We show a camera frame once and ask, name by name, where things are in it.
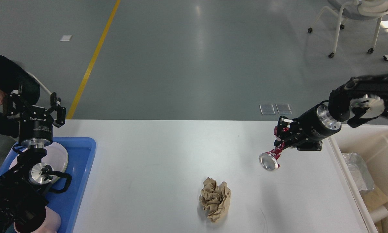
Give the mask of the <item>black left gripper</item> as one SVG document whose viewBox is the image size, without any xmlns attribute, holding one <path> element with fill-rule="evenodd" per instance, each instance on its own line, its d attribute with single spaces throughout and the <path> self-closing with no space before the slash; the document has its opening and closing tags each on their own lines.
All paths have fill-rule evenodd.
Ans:
<svg viewBox="0 0 388 233">
<path fill-rule="evenodd" d="M 66 121 L 66 108 L 61 106 L 57 93 L 50 95 L 50 108 L 46 109 L 26 99 L 23 85 L 13 90 L 5 98 L 3 114 L 6 118 L 19 121 L 18 143 L 23 147 L 40 145 L 41 148 L 53 143 L 53 126 L 60 128 Z"/>
</svg>

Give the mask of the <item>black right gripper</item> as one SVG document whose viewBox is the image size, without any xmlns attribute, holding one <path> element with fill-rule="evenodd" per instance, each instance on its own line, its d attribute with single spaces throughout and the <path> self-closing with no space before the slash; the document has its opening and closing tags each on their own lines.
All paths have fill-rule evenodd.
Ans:
<svg viewBox="0 0 388 233">
<path fill-rule="evenodd" d="M 321 151 L 322 140 L 340 130 L 341 122 L 332 117 L 328 106 L 317 104 L 294 119 L 280 116 L 277 124 L 277 143 L 281 143 L 281 151 L 287 148 Z"/>
</svg>

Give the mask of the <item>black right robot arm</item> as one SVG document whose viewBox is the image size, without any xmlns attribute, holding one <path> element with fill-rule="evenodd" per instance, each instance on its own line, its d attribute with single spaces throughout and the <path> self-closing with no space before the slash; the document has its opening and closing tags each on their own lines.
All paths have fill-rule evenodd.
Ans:
<svg viewBox="0 0 388 233">
<path fill-rule="evenodd" d="M 342 122 L 357 128 L 380 116 L 388 117 L 388 73 L 350 78 L 299 117 L 281 116 L 274 131 L 275 153 L 287 148 L 320 151 L 322 140 L 340 132 Z"/>
</svg>

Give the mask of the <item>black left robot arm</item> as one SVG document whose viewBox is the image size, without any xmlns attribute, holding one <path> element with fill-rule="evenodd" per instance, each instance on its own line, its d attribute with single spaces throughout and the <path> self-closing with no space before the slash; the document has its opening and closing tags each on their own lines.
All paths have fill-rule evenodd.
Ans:
<svg viewBox="0 0 388 233">
<path fill-rule="evenodd" d="M 30 104 L 22 84 L 7 98 L 5 115 L 18 115 L 19 140 L 12 147 L 17 163 L 0 176 L 0 233 L 13 223 L 33 229 L 49 203 L 45 195 L 64 193 L 70 187 L 70 174 L 42 162 L 45 147 L 53 143 L 53 127 L 65 124 L 66 109 L 56 93 L 50 95 L 50 105 L 46 109 Z"/>
</svg>

